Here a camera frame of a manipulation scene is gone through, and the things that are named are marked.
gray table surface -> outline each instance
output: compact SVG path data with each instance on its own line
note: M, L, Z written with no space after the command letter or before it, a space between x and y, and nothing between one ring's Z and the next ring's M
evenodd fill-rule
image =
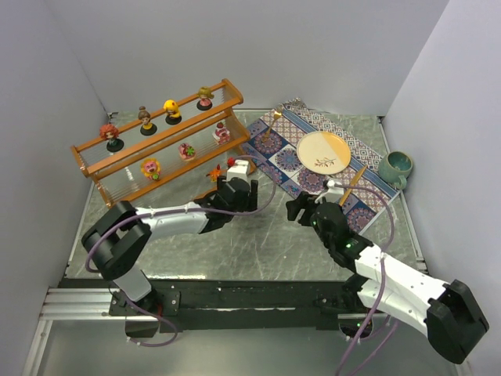
M243 124L249 125L265 112L245 110L236 111L236 115ZM134 120L135 116L134 113L119 114L115 123L125 124ZM378 153L387 153L375 116L327 116ZM223 165L229 156L223 154L148 193L133 204L144 208L185 204L213 186L205 174L217 163ZM258 200L261 204L272 191L272 181L260 171L255 172L252 179L259 181ZM139 266L150 278L346 280L351 272L333 262L315 232L309 227L287 221L285 203L290 199L285 191L277 187L272 203L257 215L235 217L225 227L212 233L183 234L148 243L139 257ZM85 270L87 253L79 239L106 210L103 199L93 187L66 277L99 278ZM400 196L391 203L391 211L395 217L395 239L387 252L416 268L416 249ZM389 236L389 229L385 212L363 236L376 244L383 244Z

placemat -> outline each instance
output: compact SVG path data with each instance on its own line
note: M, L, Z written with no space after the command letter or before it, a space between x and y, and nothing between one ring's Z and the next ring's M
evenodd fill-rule
M377 191L387 203L397 197L398 191L377 175L377 166L382 157L376 151L321 113L309 110L300 99L283 105L283 116L273 125L269 138L263 141L263 135L273 120L273 110L247 127L251 139L242 144L242 148L247 154L266 159L270 168L259 160L254 162L290 196L295 198L302 190L319 194L323 190L324 180L329 178L308 170L296 154L296 145L302 136L321 130L340 136L350 147L350 165L342 172L332 175L333 178L349 184L357 171L366 165L367 169L357 185ZM353 190L343 205L348 225L357 233L363 233L383 210L384 205L374 194L361 190Z

mug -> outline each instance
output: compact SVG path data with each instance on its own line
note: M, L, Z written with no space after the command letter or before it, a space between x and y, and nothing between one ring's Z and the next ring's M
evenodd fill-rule
M381 160L377 172L386 183L392 184L398 190L404 190L412 170L413 160L409 155L401 151L392 151Z

gray floor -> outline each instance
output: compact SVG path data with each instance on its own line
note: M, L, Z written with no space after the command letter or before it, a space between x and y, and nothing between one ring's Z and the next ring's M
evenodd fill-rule
M242 111L237 117L245 125L265 111ZM340 126L370 145L380 154L386 153L384 138L376 117L329 115ZM135 114L121 114L119 125L135 118ZM135 206L161 208L191 201L209 190L212 184L205 174L217 163L224 164L229 155L186 173L157 190L141 197ZM253 179L260 183L259 202L265 201L272 189L271 180L256 172ZM152 278L207 278L221 280L346 280L351 273L337 266L311 228L288 222L285 203L290 199L277 188L273 202L258 215L234 218L223 229L204 235L178 235L148 244L139 258L139 265ZM416 250L400 197L391 204L395 217L395 240L388 253L416 268ZM84 215L81 233L106 212L106 206L97 190L92 191ZM388 217L380 215L364 233L365 237L382 244L389 234ZM77 242L70 265L69 278L99 278L84 269L86 252Z
M375 325L381 320L375 319ZM342 375L358 366L384 336L356 346ZM166 334L155 337L165 339ZM347 345L338 331L301 328L187 331L167 347L138 349L125 341L121 321L59 321L52 325L38 376L332 376ZM421 333L404 324L357 374L424 375L457 373Z

round cream plate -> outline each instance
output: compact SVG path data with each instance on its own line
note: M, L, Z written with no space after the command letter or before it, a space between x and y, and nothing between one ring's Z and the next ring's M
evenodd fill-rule
M351 153L341 137L330 132L313 132L297 143L297 157L308 170L332 175L350 164Z

